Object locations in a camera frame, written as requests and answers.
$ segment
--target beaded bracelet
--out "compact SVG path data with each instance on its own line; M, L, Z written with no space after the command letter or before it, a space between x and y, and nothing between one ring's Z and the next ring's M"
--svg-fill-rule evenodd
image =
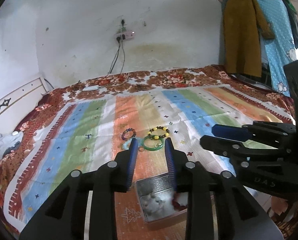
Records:
M127 132L130 132L130 131L133 132L133 135L132 135L131 137L129 137L129 138L125 138L125 134L126 134ZM125 131L122 133L122 135L121 135L121 139L124 140L124 141L127 141L127 140L129 140L130 138L135 137L136 135L137 135L137 133L136 133L135 129L133 129L133 128L128 128L127 130L125 130Z
M156 131L158 129L164 130L166 133L164 135L151 135L151 133L153 131ZM169 133L170 133L170 131L169 131L169 129L167 127L157 126L157 127L152 128L152 129L149 130L148 136L151 136L152 139L158 140L160 138L166 138L167 136L169 136Z
M164 141L163 141L162 138L158 138L158 139L161 141L161 143L159 143L158 146L155 147L155 148L148 147L148 146L146 146L146 145L144 144L145 140L147 140L147 139L151 139L151 136L150 136L150 135L146 136L146 137L143 139L143 141L142 141L142 146L143 146L147 151L152 151L152 152L153 152L153 151L160 150L160 149L163 147L163 143L164 143Z

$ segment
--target blue bangle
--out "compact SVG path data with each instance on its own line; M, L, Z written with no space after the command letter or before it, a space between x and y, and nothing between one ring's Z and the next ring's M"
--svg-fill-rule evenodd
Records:
M142 141L143 141L143 139L142 138L139 138L139 137L135 137L135 138L138 140L138 148L139 147L142 147ZM123 143L122 148L124 150L128 150L129 149L129 144L131 143L131 140L132 140L132 138L128 139L127 141L125 141Z

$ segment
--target hanging clothes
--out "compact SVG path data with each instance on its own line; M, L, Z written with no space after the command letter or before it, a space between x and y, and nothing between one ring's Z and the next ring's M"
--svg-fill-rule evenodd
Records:
M275 38L257 0L228 0L224 10L225 68L228 73L261 77L257 27L263 38Z
M228 0L222 0L222 3L221 3L221 9L222 9L222 12L225 10L226 8L226 5L227 5L227 1ZM266 50L265 50L265 43L264 43L264 39L262 38L262 36L260 35L260 48L261 48L261 62L262 63L265 63L265 64L268 64L268 57L267 57L267 53L266 53Z
M293 41L295 43L295 48L298 49L298 21L297 21L297 11L290 2L290 0L282 0L283 3L286 6L288 16L289 16L289 21L291 25L291 31L292 31L292 36L293 36Z
M274 40L265 40L274 90L290 96L283 66L297 60L287 9L282 0L257 0L274 32Z

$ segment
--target mustard yellow garment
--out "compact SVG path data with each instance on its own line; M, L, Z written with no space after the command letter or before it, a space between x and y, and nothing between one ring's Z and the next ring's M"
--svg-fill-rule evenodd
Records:
M258 29L264 39L274 39L257 0L228 0L224 11L226 70L261 77Z

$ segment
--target water stain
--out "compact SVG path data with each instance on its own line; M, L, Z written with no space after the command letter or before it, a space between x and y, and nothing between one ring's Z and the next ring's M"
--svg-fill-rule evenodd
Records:
M140 44L126 49L126 55L130 70L182 67L190 61L180 45L168 43Z

